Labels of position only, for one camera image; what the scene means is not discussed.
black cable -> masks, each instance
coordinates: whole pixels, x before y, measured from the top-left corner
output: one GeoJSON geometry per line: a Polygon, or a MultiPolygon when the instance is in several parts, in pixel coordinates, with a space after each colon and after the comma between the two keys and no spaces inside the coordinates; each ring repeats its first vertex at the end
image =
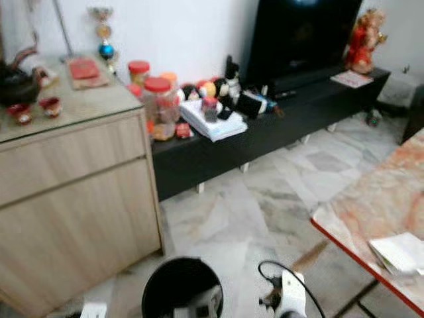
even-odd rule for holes
{"type": "Polygon", "coordinates": [[[308,295],[310,296],[310,298],[312,299],[312,301],[314,302],[315,306],[317,306],[317,309],[319,310],[319,313],[321,314],[322,318],[325,318],[324,312],[321,308],[321,306],[319,305],[317,299],[315,298],[315,296],[312,294],[312,291],[309,290],[309,288],[305,285],[305,283],[302,282],[302,280],[300,278],[298,278],[298,276],[292,271],[290,270],[288,267],[284,266],[283,264],[276,262],[275,260],[264,260],[261,263],[259,263],[258,266],[258,271],[259,274],[265,278],[266,280],[268,280],[271,284],[272,284],[272,278],[269,278],[267,276],[265,276],[265,274],[262,272],[262,265],[265,264],[273,264],[273,265],[277,265],[285,270],[287,270],[291,275],[294,276],[295,279],[297,279],[299,281],[299,283],[305,288],[306,292],[308,293],[308,295]]]}

cabinet leg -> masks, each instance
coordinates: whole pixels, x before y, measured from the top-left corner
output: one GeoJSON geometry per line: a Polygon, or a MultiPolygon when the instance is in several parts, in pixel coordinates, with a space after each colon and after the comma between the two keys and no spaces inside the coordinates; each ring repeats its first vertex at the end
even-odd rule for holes
{"type": "Polygon", "coordinates": [[[306,136],[304,136],[303,138],[300,139],[300,142],[302,144],[307,144],[307,142],[309,141],[309,138],[311,138],[311,134],[307,134],[306,136]]]}
{"type": "Polygon", "coordinates": [[[240,166],[240,170],[242,173],[246,173],[249,170],[249,163],[247,162],[246,164],[243,164],[242,166],[240,166]]]}
{"type": "Polygon", "coordinates": [[[330,132],[330,133],[333,133],[333,132],[336,131],[336,127],[337,127],[337,123],[332,124],[332,125],[327,127],[327,131],[330,132]]]}
{"type": "Polygon", "coordinates": [[[205,192],[205,182],[202,182],[196,186],[196,192],[198,194],[205,192]]]}

glass tabletop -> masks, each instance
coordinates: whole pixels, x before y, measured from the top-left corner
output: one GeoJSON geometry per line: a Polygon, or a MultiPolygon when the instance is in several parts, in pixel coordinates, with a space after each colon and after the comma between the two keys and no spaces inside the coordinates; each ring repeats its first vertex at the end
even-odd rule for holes
{"type": "MultiPolygon", "coordinates": [[[[59,60],[51,60],[48,64],[58,74],[58,82],[43,89],[38,100],[59,97],[62,106],[59,117],[46,117],[37,102],[31,106],[32,122],[19,126],[7,114],[6,108],[0,107],[0,143],[142,107],[141,102],[110,73],[107,73],[110,77],[108,86],[74,90],[67,65],[61,64],[59,60]]],[[[102,72],[107,72],[102,62],[97,64],[102,72]]]]}

small cup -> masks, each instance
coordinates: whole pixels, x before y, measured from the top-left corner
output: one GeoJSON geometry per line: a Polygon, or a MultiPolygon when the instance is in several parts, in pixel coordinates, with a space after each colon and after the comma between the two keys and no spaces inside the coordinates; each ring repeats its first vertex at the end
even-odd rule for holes
{"type": "Polygon", "coordinates": [[[44,109],[44,114],[50,118],[56,118],[59,116],[60,111],[62,110],[60,99],[57,97],[42,99],[39,104],[44,109]]]}
{"type": "Polygon", "coordinates": [[[18,125],[27,125],[32,121],[31,108],[27,103],[15,104],[7,108],[10,116],[14,116],[18,125]]]}

black trash bin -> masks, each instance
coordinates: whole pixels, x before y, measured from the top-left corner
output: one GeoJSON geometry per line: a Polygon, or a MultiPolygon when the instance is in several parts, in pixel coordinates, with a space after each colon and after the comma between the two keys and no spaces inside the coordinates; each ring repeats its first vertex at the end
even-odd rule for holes
{"type": "MultiPolygon", "coordinates": [[[[212,269],[198,258],[176,258],[161,265],[147,282],[143,293],[144,318],[159,318],[184,307],[194,296],[222,285],[212,269]]],[[[224,301],[218,308],[218,317],[224,301]]]]}

